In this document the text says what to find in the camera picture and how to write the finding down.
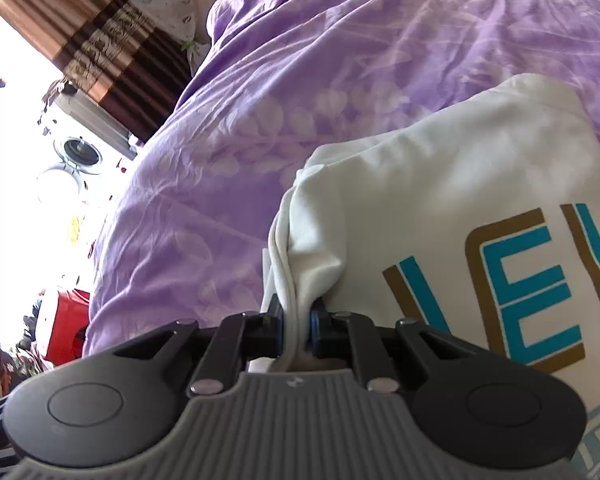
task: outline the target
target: red object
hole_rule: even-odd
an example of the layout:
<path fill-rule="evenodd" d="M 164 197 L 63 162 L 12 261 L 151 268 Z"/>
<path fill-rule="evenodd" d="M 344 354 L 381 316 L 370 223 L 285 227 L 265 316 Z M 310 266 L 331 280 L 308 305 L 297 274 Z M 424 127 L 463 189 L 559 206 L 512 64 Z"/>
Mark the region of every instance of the red object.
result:
<path fill-rule="evenodd" d="M 84 330 L 89 324 L 88 292 L 48 290 L 36 325 L 38 351 L 56 366 L 82 357 Z"/>

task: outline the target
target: purple blanket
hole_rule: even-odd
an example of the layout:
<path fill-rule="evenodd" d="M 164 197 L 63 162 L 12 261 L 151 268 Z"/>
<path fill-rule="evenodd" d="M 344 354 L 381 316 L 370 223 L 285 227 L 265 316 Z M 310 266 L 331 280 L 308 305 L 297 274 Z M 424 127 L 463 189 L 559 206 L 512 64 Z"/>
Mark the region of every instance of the purple blanket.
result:
<path fill-rule="evenodd" d="M 521 72 L 571 84 L 600 138 L 600 0 L 218 0 L 208 31 L 211 53 L 97 241 L 87 353 L 258 310 L 269 225 L 321 144 Z M 587 453 L 576 460 L 600 474 Z"/>

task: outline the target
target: brown curtain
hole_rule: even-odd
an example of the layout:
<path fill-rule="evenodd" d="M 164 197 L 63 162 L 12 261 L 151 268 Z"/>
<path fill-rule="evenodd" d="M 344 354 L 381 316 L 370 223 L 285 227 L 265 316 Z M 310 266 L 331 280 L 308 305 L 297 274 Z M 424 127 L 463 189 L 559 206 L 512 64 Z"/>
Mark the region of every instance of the brown curtain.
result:
<path fill-rule="evenodd" d="M 128 0 L 0 0 L 0 15 L 144 141 L 190 80 L 178 43 Z"/>

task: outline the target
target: purple bedsheet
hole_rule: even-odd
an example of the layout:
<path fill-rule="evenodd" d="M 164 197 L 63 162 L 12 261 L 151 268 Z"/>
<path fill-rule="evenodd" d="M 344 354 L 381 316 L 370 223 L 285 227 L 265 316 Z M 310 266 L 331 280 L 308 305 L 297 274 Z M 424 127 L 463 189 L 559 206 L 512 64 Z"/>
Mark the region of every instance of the purple bedsheet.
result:
<path fill-rule="evenodd" d="M 259 309 L 269 225 L 318 145 L 521 72 L 573 85 L 600 138 L 600 0 L 218 0 L 208 31 L 97 241 L 87 353 Z M 600 473 L 599 452 L 576 459 Z"/>

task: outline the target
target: white fabric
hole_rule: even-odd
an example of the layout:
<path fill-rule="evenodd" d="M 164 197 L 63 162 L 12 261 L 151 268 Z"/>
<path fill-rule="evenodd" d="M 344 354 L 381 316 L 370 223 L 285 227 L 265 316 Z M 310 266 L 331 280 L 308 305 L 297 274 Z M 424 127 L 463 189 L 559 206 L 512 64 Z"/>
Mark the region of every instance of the white fabric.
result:
<path fill-rule="evenodd" d="M 329 311 L 378 326 L 405 317 L 387 269 L 439 326 L 427 288 L 400 266 L 415 261 L 452 334 L 492 350 L 500 338 L 510 357 L 554 372 L 588 410 L 600 406 L 600 299 L 570 208 L 582 222 L 588 212 L 600 236 L 600 145 L 576 94 L 538 75 L 514 76 L 404 130 L 318 148 L 269 234 L 263 307 L 276 292 L 286 314 L 285 353 L 270 369 L 315 365 L 304 345 L 320 296 Z M 498 234 L 525 213 L 532 225 Z M 486 288 L 474 285 L 471 254 Z M 485 294 L 495 324 L 482 314 Z M 540 308 L 539 298 L 554 304 Z"/>

